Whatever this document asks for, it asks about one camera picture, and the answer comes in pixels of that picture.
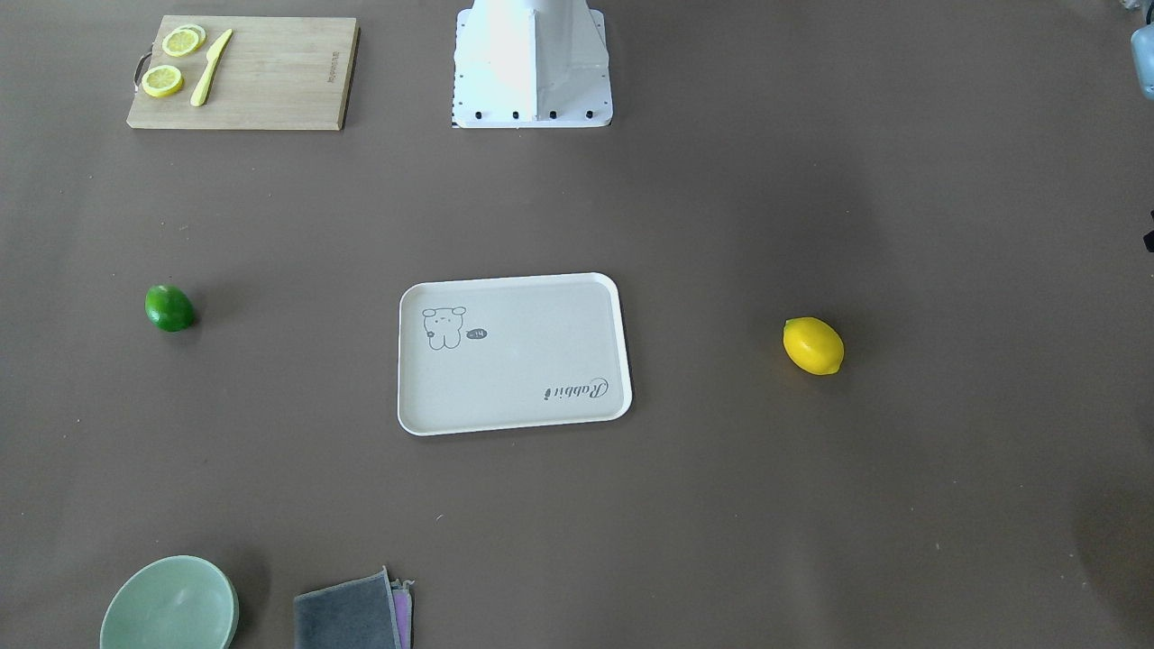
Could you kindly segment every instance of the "wooden cutting board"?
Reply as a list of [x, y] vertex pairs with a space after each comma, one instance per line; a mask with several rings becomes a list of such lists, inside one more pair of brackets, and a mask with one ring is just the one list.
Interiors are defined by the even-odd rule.
[[[164, 37], [188, 23], [204, 28], [204, 45], [185, 57], [165, 54]], [[232, 38], [220, 55], [208, 100], [194, 107], [189, 98], [208, 66], [205, 54], [226, 29], [233, 30]], [[128, 126], [340, 130], [357, 35], [357, 18], [164, 16], [147, 67], [177, 66], [185, 87], [162, 98], [137, 91]]]

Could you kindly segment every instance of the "yellow lemon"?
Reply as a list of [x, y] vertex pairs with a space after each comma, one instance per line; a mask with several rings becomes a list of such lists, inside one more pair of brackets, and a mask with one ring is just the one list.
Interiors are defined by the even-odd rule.
[[141, 89], [152, 97], [167, 97], [185, 85], [185, 75], [175, 66], [149, 68], [141, 79]]
[[182, 24], [182, 25], [178, 27], [177, 29], [190, 29], [190, 30], [195, 31], [196, 36], [200, 37], [200, 40], [196, 44], [197, 47], [200, 47], [201, 45], [204, 45], [204, 39], [208, 37], [208, 35], [204, 33], [204, 28], [201, 27], [201, 25], [198, 25], [198, 24]]
[[203, 40], [201, 35], [190, 29], [174, 29], [164, 37], [160, 49], [170, 57], [183, 57], [195, 52]]
[[846, 357], [841, 336], [817, 318], [786, 320], [781, 342], [797, 367], [810, 374], [833, 374]]

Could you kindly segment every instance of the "green bowl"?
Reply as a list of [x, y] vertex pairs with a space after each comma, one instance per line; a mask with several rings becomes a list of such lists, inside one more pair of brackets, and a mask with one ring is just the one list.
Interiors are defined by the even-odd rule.
[[117, 591], [100, 625], [100, 649], [225, 649], [238, 606], [232, 583], [212, 564], [160, 559]]

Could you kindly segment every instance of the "yellow knife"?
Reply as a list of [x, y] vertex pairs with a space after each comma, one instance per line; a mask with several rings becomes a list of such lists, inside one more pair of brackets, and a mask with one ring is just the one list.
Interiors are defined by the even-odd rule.
[[209, 97], [209, 85], [212, 85], [212, 75], [216, 73], [216, 65], [220, 62], [220, 52], [224, 51], [224, 46], [228, 43], [228, 38], [232, 36], [232, 30], [227, 30], [222, 33], [209, 47], [209, 66], [204, 68], [204, 74], [201, 75], [201, 80], [196, 82], [196, 89], [193, 90], [193, 98], [189, 103], [194, 106], [200, 106], [204, 104], [204, 99]]

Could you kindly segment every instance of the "cartoon animal drawing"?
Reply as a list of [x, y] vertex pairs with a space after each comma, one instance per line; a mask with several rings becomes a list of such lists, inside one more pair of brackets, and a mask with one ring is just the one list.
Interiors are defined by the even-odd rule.
[[421, 315], [425, 316], [425, 335], [429, 338], [430, 348], [457, 349], [460, 344], [460, 328], [465, 324], [465, 307], [426, 308]]

